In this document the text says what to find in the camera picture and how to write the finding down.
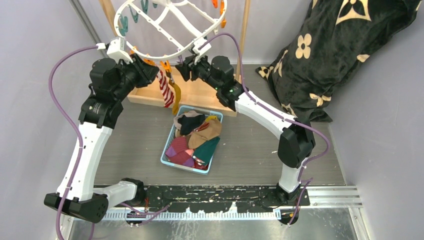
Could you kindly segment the orange clothes peg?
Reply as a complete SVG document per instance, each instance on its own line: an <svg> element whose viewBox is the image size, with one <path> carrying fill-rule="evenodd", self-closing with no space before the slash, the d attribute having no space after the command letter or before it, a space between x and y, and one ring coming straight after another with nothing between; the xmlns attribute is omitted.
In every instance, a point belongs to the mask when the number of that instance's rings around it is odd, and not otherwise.
<svg viewBox="0 0 424 240"><path fill-rule="evenodd" d="M151 59L146 59L146 58L144 58L144 59L143 59L143 61L144 61L146 64L150 65L150 66L154 66L154 67L156 67L156 66L157 66L157 64L156 64L153 60L151 60Z"/></svg>
<svg viewBox="0 0 424 240"><path fill-rule="evenodd" d="M172 77L172 67L170 65L170 62L168 60L160 61L161 66L165 70L165 74L168 78Z"/></svg>

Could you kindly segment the red white striped santa sock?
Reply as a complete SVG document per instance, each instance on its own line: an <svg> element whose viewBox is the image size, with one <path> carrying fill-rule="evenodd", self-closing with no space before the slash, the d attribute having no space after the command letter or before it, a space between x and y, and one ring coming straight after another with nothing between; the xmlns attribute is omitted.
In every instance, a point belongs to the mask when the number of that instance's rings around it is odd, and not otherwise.
<svg viewBox="0 0 424 240"><path fill-rule="evenodd" d="M169 85L168 80L167 80L167 76L162 70L160 70L157 73L156 77L159 80L159 89L160 89L161 94L163 96L164 107L168 108L174 102L174 99L175 99L174 92L171 90L170 85Z"/></svg>

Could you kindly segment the mustard yellow sock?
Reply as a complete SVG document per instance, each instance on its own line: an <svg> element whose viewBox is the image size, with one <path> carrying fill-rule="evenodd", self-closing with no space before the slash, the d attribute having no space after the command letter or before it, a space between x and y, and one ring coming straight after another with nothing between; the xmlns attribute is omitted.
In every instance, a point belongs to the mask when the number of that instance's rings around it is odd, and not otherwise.
<svg viewBox="0 0 424 240"><path fill-rule="evenodd" d="M174 90L174 103L172 106L172 114L176 116L180 107L182 92L181 88L172 77L169 79L168 83Z"/></svg>

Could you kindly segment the white plastic sock hanger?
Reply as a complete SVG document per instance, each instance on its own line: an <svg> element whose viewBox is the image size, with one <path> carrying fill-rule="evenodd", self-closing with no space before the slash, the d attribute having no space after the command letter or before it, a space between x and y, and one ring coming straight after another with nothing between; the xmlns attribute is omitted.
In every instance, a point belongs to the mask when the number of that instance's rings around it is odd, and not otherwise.
<svg viewBox="0 0 424 240"><path fill-rule="evenodd" d="M210 43L226 21L228 1L212 0L215 12L194 0L126 0L116 10L117 37L125 50L154 62L176 59L192 52L194 41Z"/></svg>

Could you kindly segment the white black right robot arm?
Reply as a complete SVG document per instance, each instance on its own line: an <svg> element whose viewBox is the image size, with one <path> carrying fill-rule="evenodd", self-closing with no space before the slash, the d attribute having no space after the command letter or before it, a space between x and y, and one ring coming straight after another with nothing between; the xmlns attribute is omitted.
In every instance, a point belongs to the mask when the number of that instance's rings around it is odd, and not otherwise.
<svg viewBox="0 0 424 240"><path fill-rule="evenodd" d="M175 65L184 81L202 80L216 90L218 101L234 112L243 114L269 130L278 139L277 156L282 162L276 197L283 205L291 205L300 197L302 164L316 145L311 125L307 120L279 111L263 102L234 76L234 67L226 56L207 56L195 61L186 57Z"/></svg>

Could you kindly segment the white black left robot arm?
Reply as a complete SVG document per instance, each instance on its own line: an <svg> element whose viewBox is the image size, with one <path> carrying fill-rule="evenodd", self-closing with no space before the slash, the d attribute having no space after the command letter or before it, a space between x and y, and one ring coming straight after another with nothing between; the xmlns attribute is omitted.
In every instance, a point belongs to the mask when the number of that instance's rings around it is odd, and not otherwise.
<svg viewBox="0 0 424 240"><path fill-rule="evenodd" d="M130 56L130 62L103 58L93 63L90 95L81 106L75 149L56 192L44 198L47 207L98 223L112 207L122 203L138 207L145 202L146 191L140 180L123 178L97 190L94 180L103 150L123 111L123 100L133 89L150 85L159 71L136 54Z"/></svg>

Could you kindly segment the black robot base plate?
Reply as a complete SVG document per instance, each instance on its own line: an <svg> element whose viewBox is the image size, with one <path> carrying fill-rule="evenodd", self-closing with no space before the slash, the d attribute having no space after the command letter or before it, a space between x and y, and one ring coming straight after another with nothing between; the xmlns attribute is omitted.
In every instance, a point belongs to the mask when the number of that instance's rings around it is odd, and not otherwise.
<svg viewBox="0 0 424 240"><path fill-rule="evenodd" d="M272 185L149 185L140 200L120 204L131 210L130 217L153 218L164 214L204 214L217 219L235 213L251 217L271 214L282 224L296 223L301 207L309 206L304 186L293 193Z"/></svg>

